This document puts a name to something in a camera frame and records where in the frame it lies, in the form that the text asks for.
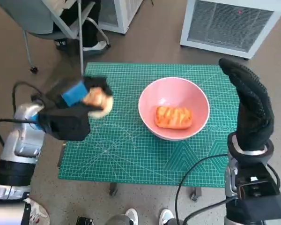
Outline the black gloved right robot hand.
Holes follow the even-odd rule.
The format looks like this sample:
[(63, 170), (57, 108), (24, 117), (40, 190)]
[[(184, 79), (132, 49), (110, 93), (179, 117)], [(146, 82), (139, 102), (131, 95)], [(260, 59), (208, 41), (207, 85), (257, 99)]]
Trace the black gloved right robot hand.
[(221, 58), (219, 66), (239, 97), (236, 137), (243, 151), (263, 150), (274, 132), (274, 113), (266, 87), (249, 68)]

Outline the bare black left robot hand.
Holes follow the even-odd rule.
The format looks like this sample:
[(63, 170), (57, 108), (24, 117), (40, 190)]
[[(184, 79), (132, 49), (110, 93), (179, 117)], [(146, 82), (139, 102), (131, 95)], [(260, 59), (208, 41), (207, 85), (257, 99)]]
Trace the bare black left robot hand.
[(58, 109), (83, 105), (91, 111), (104, 111), (113, 104), (113, 93), (104, 76), (63, 78), (39, 97), (48, 107)]

